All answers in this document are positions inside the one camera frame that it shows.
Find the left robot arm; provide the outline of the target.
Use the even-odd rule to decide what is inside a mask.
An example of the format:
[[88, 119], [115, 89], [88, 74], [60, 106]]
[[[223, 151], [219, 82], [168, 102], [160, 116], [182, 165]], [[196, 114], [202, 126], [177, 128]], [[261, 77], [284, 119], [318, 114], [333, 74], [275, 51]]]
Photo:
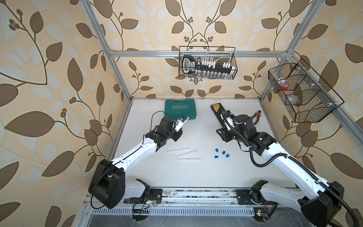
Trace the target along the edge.
[[178, 120], [165, 116], [150, 132], [143, 135], [142, 141], [125, 154], [111, 161], [103, 159], [96, 167], [88, 192], [91, 198], [112, 209], [121, 200], [130, 203], [143, 203], [150, 200], [150, 185], [141, 179], [127, 182], [129, 173], [144, 159], [166, 145], [169, 139], [178, 141], [182, 127], [190, 118], [181, 116]]

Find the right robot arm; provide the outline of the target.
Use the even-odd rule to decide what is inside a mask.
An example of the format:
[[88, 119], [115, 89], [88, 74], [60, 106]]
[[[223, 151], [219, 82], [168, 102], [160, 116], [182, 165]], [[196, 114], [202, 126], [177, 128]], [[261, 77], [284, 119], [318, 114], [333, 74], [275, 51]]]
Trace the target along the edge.
[[242, 114], [234, 116], [229, 111], [217, 114], [222, 128], [217, 130], [225, 142], [236, 140], [244, 144], [256, 167], [275, 165], [297, 186], [288, 189], [259, 180], [251, 187], [251, 200], [257, 204], [271, 201], [301, 212], [316, 227], [333, 226], [332, 220], [344, 202], [344, 187], [318, 176], [291, 156], [272, 136], [258, 132], [252, 118]]

